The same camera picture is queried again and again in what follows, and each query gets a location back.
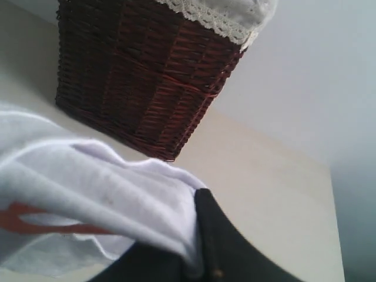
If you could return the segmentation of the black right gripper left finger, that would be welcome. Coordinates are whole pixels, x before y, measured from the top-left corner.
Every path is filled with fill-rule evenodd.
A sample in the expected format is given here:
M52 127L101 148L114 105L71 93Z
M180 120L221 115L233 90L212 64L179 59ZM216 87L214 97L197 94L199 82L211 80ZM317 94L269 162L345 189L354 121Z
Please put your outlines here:
M184 282L190 281L183 260L174 253L135 243L109 267L88 282Z

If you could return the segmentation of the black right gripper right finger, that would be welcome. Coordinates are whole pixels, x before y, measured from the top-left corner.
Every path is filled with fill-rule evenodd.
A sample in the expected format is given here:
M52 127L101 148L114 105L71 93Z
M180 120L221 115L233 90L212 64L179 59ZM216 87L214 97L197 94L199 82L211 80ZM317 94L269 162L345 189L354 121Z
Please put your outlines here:
M243 237L210 190L197 190L194 202L204 266L200 281L299 281Z

